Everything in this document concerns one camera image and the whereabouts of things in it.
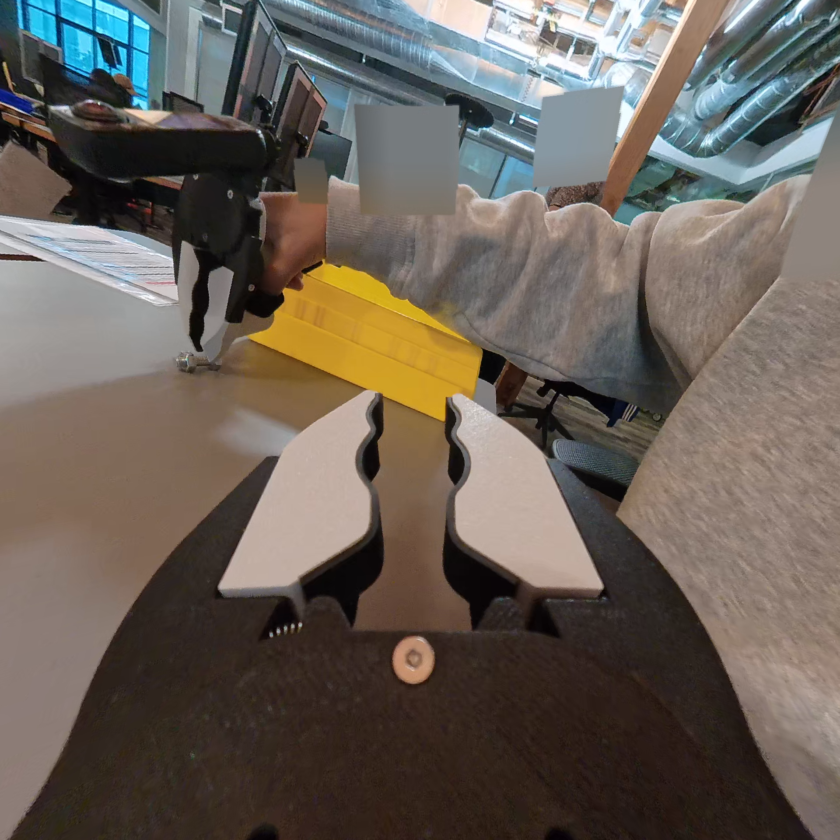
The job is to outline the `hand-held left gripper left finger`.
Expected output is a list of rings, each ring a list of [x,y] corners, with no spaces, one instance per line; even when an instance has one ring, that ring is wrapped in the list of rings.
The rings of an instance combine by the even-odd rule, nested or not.
[[[384,564],[373,486],[382,430],[382,394],[363,392],[283,449],[218,584],[222,597],[284,597],[302,619],[327,596],[355,624]]]

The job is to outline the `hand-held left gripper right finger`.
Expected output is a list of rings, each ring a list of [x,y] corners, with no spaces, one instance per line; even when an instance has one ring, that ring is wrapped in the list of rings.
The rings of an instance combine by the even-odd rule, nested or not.
[[[465,395],[445,414],[445,578],[471,626],[499,598],[526,620],[546,600],[599,599],[604,582],[542,452]]]

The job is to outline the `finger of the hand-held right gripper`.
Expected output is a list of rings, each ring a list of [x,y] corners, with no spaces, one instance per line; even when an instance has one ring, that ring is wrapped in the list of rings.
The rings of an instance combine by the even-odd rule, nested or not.
[[[222,353],[228,329],[228,298],[234,273],[226,267],[199,269],[196,279],[196,348],[209,361]]]
[[[214,270],[214,255],[186,240],[179,244],[175,266],[178,307],[184,329],[194,351],[204,354],[204,332],[210,304],[209,279]]]

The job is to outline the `person's right forearm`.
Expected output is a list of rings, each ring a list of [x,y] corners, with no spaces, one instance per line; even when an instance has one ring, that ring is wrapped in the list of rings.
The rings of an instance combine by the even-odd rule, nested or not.
[[[466,185],[452,215],[376,217],[332,178],[327,258],[530,375],[668,413],[780,277],[810,180],[625,225],[591,203],[550,211],[536,192]]]

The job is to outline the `grey desk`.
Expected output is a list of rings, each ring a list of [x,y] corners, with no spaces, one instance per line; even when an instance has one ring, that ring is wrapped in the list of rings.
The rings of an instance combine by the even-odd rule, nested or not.
[[[466,627],[445,583],[441,422],[385,401],[385,568],[268,638],[216,585],[278,455],[359,390],[243,342],[177,374],[174,307],[2,265],[2,838],[510,838],[488,726],[404,631]]]

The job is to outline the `person's right hand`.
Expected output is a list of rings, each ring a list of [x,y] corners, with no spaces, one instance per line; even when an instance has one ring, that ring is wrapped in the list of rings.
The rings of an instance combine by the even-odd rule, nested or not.
[[[323,262],[328,206],[303,203],[290,192],[263,192],[266,256],[261,290],[278,296],[287,288],[302,289],[305,270]]]

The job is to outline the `black office chair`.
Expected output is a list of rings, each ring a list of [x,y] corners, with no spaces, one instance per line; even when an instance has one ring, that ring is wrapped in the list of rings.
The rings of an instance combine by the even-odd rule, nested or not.
[[[560,396],[566,399],[580,397],[606,417],[607,401],[615,398],[596,394],[572,381],[545,381],[537,390],[539,396],[549,392],[553,396],[544,406],[514,402],[505,406],[499,415],[534,420],[544,454],[568,468],[587,487],[612,500],[622,501],[635,477],[638,462],[631,456],[576,440],[553,413]]]

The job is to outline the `laminated paper sheet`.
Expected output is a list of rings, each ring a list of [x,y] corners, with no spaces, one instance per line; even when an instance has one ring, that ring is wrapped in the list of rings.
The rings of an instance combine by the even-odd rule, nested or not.
[[[120,232],[19,217],[1,218],[2,246],[72,270],[155,306],[177,303],[173,260]]]

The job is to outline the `black monitor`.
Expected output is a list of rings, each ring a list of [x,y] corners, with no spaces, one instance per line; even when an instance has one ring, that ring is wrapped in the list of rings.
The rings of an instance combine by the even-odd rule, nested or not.
[[[272,128],[276,159],[269,177],[281,188],[294,186],[295,161],[309,156],[327,109],[327,100],[302,65],[287,70]]]
[[[243,7],[222,114],[251,125],[268,124],[276,107],[277,79],[287,46],[260,1]]]
[[[319,130],[315,134],[307,159],[321,161],[328,176],[344,180],[351,150],[351,140],[330,131]]]

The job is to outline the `yellow plastic bin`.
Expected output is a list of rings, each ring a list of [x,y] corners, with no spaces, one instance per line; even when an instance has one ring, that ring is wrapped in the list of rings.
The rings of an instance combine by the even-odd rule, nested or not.
[[[474,396],[482,355],[371,276],[330,265],[287,290],[272,325],[251,339],[440,421],[449,397]]]

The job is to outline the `grey tilted board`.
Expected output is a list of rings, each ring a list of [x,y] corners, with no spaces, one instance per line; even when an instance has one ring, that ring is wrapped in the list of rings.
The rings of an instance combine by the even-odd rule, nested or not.
[[[1,152],[1,215],[46,221],[71,184],[10,140]]]

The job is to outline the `black disc-topped pole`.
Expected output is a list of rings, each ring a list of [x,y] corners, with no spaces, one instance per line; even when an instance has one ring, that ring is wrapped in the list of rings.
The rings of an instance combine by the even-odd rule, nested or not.
[[[486,130],[492,128],[492,113],[478,100],[459,92],[450,92],[444,96],[444,105],[458,110],[458,147],[464,141],[468,130]]]

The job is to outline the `silver ventilation duct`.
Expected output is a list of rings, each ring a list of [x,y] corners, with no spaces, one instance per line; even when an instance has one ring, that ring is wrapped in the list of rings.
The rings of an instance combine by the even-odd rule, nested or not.
[[[299,23],[398,59],[414,68],[458,75],[404,2],[277,1],[269,8]]]
[[[752,131],[782,110],[839,59],[839,34],[834,31],[807,49],[783,72],[750,94],[715,128],[706,128],[687,111],[674,109],[658,137],[693,157],[711,158],[727,152]]]

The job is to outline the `wooden post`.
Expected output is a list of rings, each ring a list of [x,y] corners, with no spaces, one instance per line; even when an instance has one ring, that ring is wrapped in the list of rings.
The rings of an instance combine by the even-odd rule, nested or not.
[[[611,216],[621,206],[727,5],[727,1],[686,3],[679,24],[612,155],[601,203],[602,208]]]

